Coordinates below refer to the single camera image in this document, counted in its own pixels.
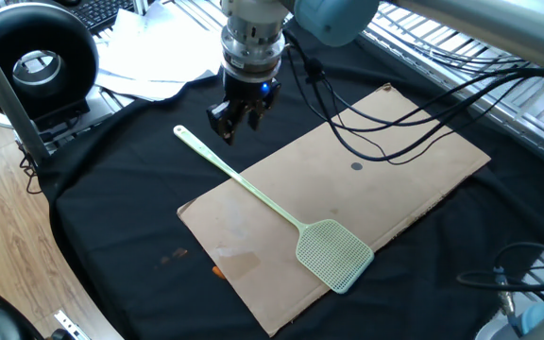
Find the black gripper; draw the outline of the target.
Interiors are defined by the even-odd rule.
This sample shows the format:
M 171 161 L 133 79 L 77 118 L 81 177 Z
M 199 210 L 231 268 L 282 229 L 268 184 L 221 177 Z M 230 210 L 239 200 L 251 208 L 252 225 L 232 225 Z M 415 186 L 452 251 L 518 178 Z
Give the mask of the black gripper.
M 244 115 L 244 105 L 240 101 L 263 103 L 263 106 L 255 105 L 248 114 L 248 125 L 257 131 L 265 116 L 265 107 L 272 107 L 276 102 L 281 83 L 275 78 L 261 82 L 246 82 L 229 72 L 224 72 L 223 87 L 225 101 L 208 107 L 207 117 L 212 130 L 226 144 L 232 145 L 236 126 Z

